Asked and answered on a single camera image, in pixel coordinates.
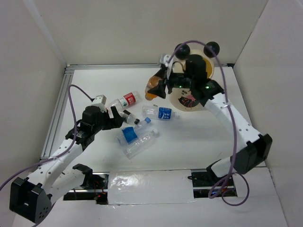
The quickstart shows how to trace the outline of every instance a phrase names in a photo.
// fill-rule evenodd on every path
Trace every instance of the bottle label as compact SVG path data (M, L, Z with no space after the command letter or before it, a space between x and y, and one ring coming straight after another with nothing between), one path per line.
M133 127L126 127L122 129L122 132L128 144L130 144L134 139L138 138Z
M160 119L170 119L171 117L171 109L169 108L159 108L159 118Z
M136 102L136 99L132 93L128 93L127 95L123 96L119 99L119 102L123 107L132 105Z

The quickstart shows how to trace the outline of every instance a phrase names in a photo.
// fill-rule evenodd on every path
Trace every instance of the water bottle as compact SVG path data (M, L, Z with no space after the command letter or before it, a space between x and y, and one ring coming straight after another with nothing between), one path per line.
M147 117L144 121L139 122L134 127L126 127L117 135L117 139L121 146L132 143L136 138L140 137L147 128L151 120Z
M179 114L177 112L173 112L172 109L146 105L142 107L142 115L144 117L160 120L171 120L173 118L179 118Z
M153 129L152 131L148 131L143 134L141 137L136 139L133 143L128 145L123 152L125 153L126 157L131 159L150 145L152 145L153 140L155 137L159 135L159 131L157 129Z
M115 106L118 112L122 112L128 106L139 102L141 97L137 91L133 91L131 93L126 94L125 96L118 98L109 104L108 110L110 110L111 106Z
M138 118L136 118L135 115L133 115L132 113L130 113L127 110L123 110L123 112L121 113L124 122L131 124L131 125L135 125L138 124L140 122L140 120Z

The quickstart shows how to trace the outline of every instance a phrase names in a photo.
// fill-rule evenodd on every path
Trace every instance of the red bottle label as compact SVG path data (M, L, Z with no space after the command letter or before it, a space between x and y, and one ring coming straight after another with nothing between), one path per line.
M125 95L123 97L126 99L128 105L132 105L136 102L136 99L132 93L128 93L127 95Z

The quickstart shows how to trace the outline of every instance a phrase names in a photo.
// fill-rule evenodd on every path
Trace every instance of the cable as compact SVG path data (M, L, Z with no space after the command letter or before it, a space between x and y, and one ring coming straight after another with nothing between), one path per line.
M69 102L70 102L70 105L71 105L71 112L72 112L72 117L73 117L73 120L74 120L74 137L72 139L72 142L70 144L70 146L64 151L62 152L61 154L59 154L58 156L56 156L56 158L60 158L62 157L63 155L65 155L71 148L72 146L74 145L75 141L76 141L76 138L77 138L77 119L76 119L76 113L75 113L75 109L74 109L74 106L73 106L73 103L72 103L72 100L71 100L71 87L75 87L77 89L79 89L83 94L85 94L86 97L88 97L90 100L93 100L85 91L83 91L80 87L78 87L77 85L74 85L74 84L71 84L67 87L67 94L68 94L68 98L69 98ZM36 166L39 166L39 165L43 165L47 162L50 162L54 160L54 158L49 158L49 159L46 159L44 161L41 161L41 162L37 162L37 163L34 163L24 169L21 169L20 171L16 172L15 174L13 174L11 177L9 177L1 186L0 186L0 191L4 188L5 185L7 185L8 182L10 182L12 179L14 179L16 176L18 176L20 173L23 173L33 167L36 167Z
M222 68L221 63L220 63L218 57L216 56L215 52L214 52L210 47L208 47L205 43L200 42L200 41L198 41L198 40L189 40L189 41L186 41L186 42L182 43L181 45L179 45L179 46L175 49L175 51L173 52L173 54L171 55L171 57L169 58L169 60L168 60L167 63L169 64L169 63L171 62L171 60L172 60L173 57L175 56L176 52L177 52L183 45L189 44L189 43L196 43L196 44L200 44L200 45L202 45L202 46L205 46L205 47L206 47L206 48L215 56L214 58L216 59L218 65L219 65L219 67L220 67L221 74L222 74L222 78L223 78L223 85L224 85L224 91L225 91L225 92L224 92L224 94L225 94L225 101L226 101L226 103L228 103L227 86L226 86L226 77L225 77L225 74L224 74L224 72L223 72L223 68ZM230 168L229 168L228 174L227 174L225 177L223 177L222 179L220 179L217 183L215 183L215 184L212 186L211 190L210 190L209 193L208 193L208 198L209 198L209 199L213 199L213 198L218 197L218 195L221 193L222 189L224 189L224 188L226 187L226 185L228 184L229 178L230 178L233 174L235 174L235 173L232 172L232 170L233 170L233 167L234 167L234 165L235 165L236 155L237 155L237 128L236 128L236 122L235 122L234 116L233 116L233 114L232 114L232 109L231 109L231 107L230 107L229 105L227 106L227 109L228 109L229 114L230 114L230 116L231 116L232 127L233 127L233 151L232 151L231 166L230 166ZM230 205L230 206L240 206L240 205L242 205L243 203L246 202L246 200L248 199L248 197L249 197L249 195L250 195L250 187L249 187L249 185L248 185L247 180L245 179L245 177L244 177L242 174L240 174L240 173L237 173L237 174L239 174L239 175L243 178L243 180L245 181L245 184L246 184L246 186L247 186L247 194L246 194L246 197L244 198L244 200L243 200L242 202L237 203L237 204L231 204L231 203L228 203L228 202L224 199L224 195L225 195L228 191L230 191L231 189L226 190L226 191L222 194L221 197L222 197L222 200L223 200L226 204L228 204L228 205ZM212 192L215 190L215 187L217 187L221 182L223 182L223 184L221 185L221 188L218 190L217 193L215 193L214 195L212 195Z
M73 188L75 200L78 200L76 190Z

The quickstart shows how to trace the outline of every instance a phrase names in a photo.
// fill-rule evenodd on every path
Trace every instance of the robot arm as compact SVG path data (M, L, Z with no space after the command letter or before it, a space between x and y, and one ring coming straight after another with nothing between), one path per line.
M52 205L69 190L81 186L88 188L92 182L103 182L100 176L93 175L91 168L77 164L72 169L66 167L86 147L94 141L100 130L120 128L123 118L115 107L111 107L114 118L110 118L104 107L106 98L98 96L82 113L82 119L77 121L77 135L69 151L57 158L72 143L74 129L70 130L61 146L55 151L51 161L41 165L25 179L17 177L10 188L9 209L28 220L38 224L49 214Z
M162 63L161 69L155 75L160 77L159 83L148 93L165 98L166 87L168 94L175 87L189 88L194 98L212 112L229 132L233 132L231 115L227 108L229 106L235 119L238 138L233 172L245 174L263 162L268 156L272 143L271 137L268 134L262 135L254 129L230 101L226 102L224 90L216 81L207 78L206 63L202 56L188 55L185 68L183 73L174 73L171 70L171 64ZM231 159L232 156L211 164L206 169L211 178L217 179L226 176L231 166Z

